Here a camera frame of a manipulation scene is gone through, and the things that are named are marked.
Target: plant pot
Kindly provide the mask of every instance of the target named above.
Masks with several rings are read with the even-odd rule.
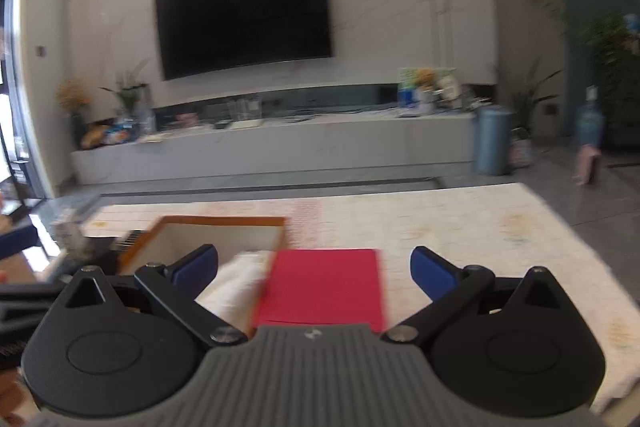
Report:
[[[528,167],[533,163],[531,138],[523,127],[516,127],[511,131],[509,163],[514,169]]]

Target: blue bottle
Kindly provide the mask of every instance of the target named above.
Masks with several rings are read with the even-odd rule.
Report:
[[[600,147],[602,133],[604,131],[604,116],[599,110],[596,100],[598,88],[587,88],[587,103],[578,110],[578,119],[575,125],[575,136],[578,146],[593,145]]]

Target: water bottle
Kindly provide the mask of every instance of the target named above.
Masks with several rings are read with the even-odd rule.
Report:
[[[149,136],[156,132],[156,114],[151,104],[151,93],[148,85],[143,87],[143,96],[138,102],[137,117],[140,125],[140,134]]]
[[[578,119],[575,126],[575,136],[579,147],[592,145],[600,147],[604,130],[604,116],[596,103],[598,88],[587,88],[587,103],[578,110]]]

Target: white tissue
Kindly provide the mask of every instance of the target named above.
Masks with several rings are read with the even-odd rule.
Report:
[[[234,327],[247,331],[252,306],[267,277],[270,251],[241,252],[218,269],[196,302]]]

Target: white tv stand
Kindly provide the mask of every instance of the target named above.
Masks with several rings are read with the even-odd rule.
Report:
[[[159,142],[72,154],[84,185],[406,165],[469,164],[473,115],[398,118],[390,111],[274,118],[261,126],[180,131]]]

